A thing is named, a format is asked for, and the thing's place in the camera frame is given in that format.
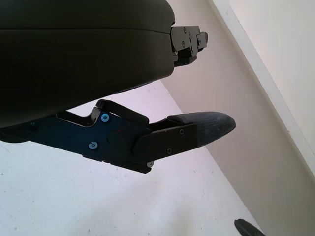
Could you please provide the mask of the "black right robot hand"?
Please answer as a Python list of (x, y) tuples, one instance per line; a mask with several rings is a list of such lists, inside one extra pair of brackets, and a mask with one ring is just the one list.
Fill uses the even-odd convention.
[(242, 236), (265, 236), (262, 231), (244, 219), (235, 220), (234, 225)]

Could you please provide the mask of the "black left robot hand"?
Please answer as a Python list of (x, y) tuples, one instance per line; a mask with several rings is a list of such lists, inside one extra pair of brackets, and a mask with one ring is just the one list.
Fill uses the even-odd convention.
[(148, 173), (230, 133), (220, 112), (149, 119), (106, 96), (193, 63), (208, 35), (164, 0), (3, 0), (0, 139), (31, 141)]

